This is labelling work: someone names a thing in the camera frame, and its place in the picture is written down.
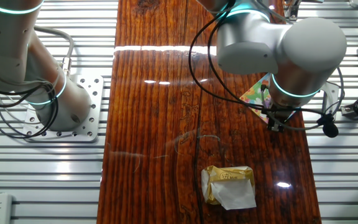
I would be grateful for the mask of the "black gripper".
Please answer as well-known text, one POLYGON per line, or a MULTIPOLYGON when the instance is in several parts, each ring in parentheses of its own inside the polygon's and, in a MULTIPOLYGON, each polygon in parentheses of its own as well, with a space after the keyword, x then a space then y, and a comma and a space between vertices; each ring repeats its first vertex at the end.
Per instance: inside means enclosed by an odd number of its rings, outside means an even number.
POLYGON ((283 133, 285 129, 284 123, 286 123, 291 118, 291 116, 294 114, 294 111, 281 111, 282 107, 277 105, 271 105, 267 109, 267 111, 262 111, 262 114, 265 114, 268 118, 267 129, 270 131, 283 133))

